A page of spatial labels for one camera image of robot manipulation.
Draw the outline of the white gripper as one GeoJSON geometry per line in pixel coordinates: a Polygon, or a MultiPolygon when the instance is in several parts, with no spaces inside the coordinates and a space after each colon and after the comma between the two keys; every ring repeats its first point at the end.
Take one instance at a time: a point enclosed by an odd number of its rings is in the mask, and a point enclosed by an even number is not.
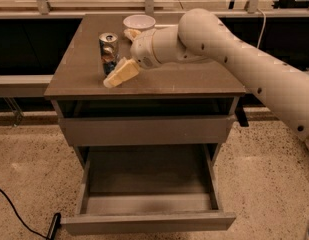
{"type": "Polygon", "coordinates": [[[160,62],[156,59],[153,50],[155,32],[155,29],[143,32],[130,28],[124,30],[125,37],[133,42],[130,48],[133,59],[123,57],[103,81],[105,87],[113,88],[134,78],[139,74],[140,67],[152,69],[160,66],[160,62]]]}

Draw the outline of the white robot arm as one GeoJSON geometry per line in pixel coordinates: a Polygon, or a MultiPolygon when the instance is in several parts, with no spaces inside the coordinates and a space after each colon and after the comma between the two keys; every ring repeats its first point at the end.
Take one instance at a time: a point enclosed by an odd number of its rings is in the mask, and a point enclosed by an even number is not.
{"type": "MultiPolygon", "coordinates": [[[[115,69],[110,80],[104,80],[105,86],[114,87],[143,68],[150,69],[167,63],[201,62],[205,59],[216,61],[225,67],[249,91],[253,93],[280,121],[288,126],[298,138],[304,142],[309,152],[309,76],[285,64],[281,60],[251,46],[230,32],[214,14],[203,10],[193,9],[186,12],[178,25],[164,29],[150,29],[135,37],[130,48],[131,60],[126,62],[133,65],[132,73],[120,73],[123,69],[115,69]]],[[[256,165],[261,165],[261,157],[242,157],[239,166],[240,176],[245,176],[243,183],[253,185],[261,183],[265,191],[265,183],[256,165]]],[[[292,219],[290,213],[283,217],[278,212],[270,215],[266,212],[260,222],[275,226],[276,233],[256,233],[247,237],[247,233],[239,233],[241,238],[236,240],[301,240],[300,230],[305,230],[300,216],[292,219]]]]}

